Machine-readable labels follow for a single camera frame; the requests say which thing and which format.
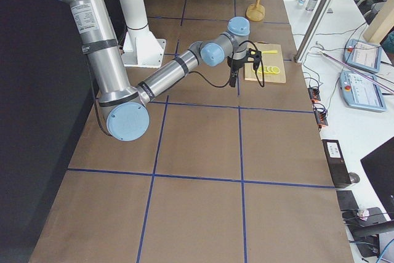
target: white desk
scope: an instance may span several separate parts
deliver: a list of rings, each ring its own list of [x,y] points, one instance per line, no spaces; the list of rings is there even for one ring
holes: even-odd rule
[[[314,12],[307,12],[305,6],[299,7],[297,1],[284,0],[284,3],[293,34],[305,34]],[[317,33],[342,33],[355,29],[365,22],[353,0],[334,0],[331,8],[334,11],[333,14],[326,14],[324,16]],[[358,39],[361,35],[362,39],[361,32],[366,26],[367,24],[357,30],[352,38]],[[315,45],[315,42],[318,41],[325,49],[343,48],[352,33],[351,31],[345,34],[316,35],[311,46]],[[294,35],[297,48],[302,38],[303,36],[301,35]],[[328,54],[338,60],[342,60],[343,50],[332,51]],[[382,60],[389,62],[386,54],[383,54]],[[323,83],[320,87],[321,103],[328,107],[329,98],[334,90],[337,78],[342,71],[342,67],[321,55],[308,55],[305,65],[320,74],[320,81]],[[317,78],[317,75],[310,70],[304,68],[304,71],[309,72],[312,77]],[[394,68],[382,64],[378,75],[393,81]],[[394,86],[390,83],[385,84],[390,87]],[[385,212],[385,209],[366,177],[360,159],[394,136],[394,97],[385,96],[384,99],[387,105],[387,111],[383,113],[348,108],[337,86],[331,99],[331,106],[329,107],[329,126],[322,128],[320,132],[322,139],[335,139],[339,141],[348,171],[355,172],[360,176],[360,183],[347,188],[353,191],[358,206],[360,208],[377,206],[383,212]],[[357,247],[354,245],[352,245],[352,253],[356,263],[363,262]]]

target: white label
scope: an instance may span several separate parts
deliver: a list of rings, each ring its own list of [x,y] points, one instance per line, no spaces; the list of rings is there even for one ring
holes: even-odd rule
[[[97,19],[91,3],[79,4],[71,8],[79,34],[97,30]]]
[[[353,48],[353,61],[367,67],[375,68],[378,47],[358,42]]]
[[[327,142],[327,148],[331,158],[340,158],[338,144],[335,142]]]
[[[352,86],[353,99],[356,103],[376,107],[380,106],[380,100],[372,82],[356,73],[349,73],[348,78]]]

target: blue cable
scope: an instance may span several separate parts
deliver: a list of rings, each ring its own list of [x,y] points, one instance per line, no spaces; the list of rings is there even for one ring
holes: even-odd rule
[[[378,263],[381,258],[383,257],[384,253],[386,252],[386,250],[388,249],[388,247],[394,242],[394,238],[392,240],[390,240],[390,242],[384,247],[383,251],[381,252],[380,256],[377,258],[376,263]]]

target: white mounting base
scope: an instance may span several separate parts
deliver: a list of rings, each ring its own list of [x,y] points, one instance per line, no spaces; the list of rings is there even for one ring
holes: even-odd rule
[[[135,39],[133,49],[129,33],[123,45],[122,60],[125,67],[160,68],[166,48],[165,39],[156,39],[152,32]]]

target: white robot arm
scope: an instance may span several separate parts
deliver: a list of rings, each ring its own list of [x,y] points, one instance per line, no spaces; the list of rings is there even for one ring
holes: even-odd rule
[[[81,35],[82,51],[97,79],[101,92],[98,104],[107,129],[118,140],[129,141],[142,136],[149,125],[145,104],[186,77],[200,63],[213,67],[227,57],[231,66],[230,85],[234,86],[238,70],[251,56],[246,46],[249,22],[235,17],[229,21],[227,31],[217,38],[193,43],[186,52],[134,87],[127,77],[104,0],[62,1],[70,5]]]

